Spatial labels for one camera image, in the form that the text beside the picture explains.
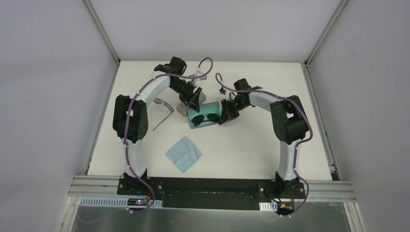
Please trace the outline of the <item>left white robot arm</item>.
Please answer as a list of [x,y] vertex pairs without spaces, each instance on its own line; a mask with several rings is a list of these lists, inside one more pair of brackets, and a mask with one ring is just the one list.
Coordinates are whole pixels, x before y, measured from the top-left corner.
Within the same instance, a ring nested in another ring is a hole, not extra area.
[[180,101],[196,112],[200,111],[199,96],[201,87],[195,80],[207,76],[196,68],[191,76],[185,76],[187,64],[178,57],[172,57],[167,64],[157,65],[149,79],[135,93],[118,95],[115,100],[113,129],[122,140],[126,155],[126,170],[119,180],[119,195],[145,195],[153,193],[144,174],[147,165],[144,155],[143,139],[148,132],[147,109],[167,88],[179,94]]

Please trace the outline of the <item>blue-green glasses case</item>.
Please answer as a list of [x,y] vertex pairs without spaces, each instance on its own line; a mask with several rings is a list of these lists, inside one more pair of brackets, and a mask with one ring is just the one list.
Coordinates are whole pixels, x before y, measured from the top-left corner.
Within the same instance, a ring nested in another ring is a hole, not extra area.
[[188,121],[191,129],[197,129],[197,128],[202,128],[202,127],[207,127],[207,126],[212,126],[212,125],[218,125],[219,123],[215,122],[203,122],[198,126],[194,126],[191,123],[191,120],[197,116],[197,115],[207,115],[210,113],[215,113],[220,115],[220,103],[217,101],[214,102],[209,102],[209,103],[204,103],[200,106],[200,112],[196,112],[193,109],[188,109]]

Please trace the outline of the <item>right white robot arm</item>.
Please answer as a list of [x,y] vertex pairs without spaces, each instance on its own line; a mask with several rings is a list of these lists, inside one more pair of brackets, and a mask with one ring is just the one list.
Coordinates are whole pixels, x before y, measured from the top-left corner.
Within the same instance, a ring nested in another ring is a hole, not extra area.
[[239,117],[240,111],[252,106],[265,109],[271,114],[274,134],[280,141],[278,170],[275,173],[272,193],[287,198],[300,183],[297,172],[299,146],[308,142],[306,138],[312,128],[298,96],[283,97],[261,87],[251,87],[245,78],[234,83],[233,98],[221,101],[220,124]]

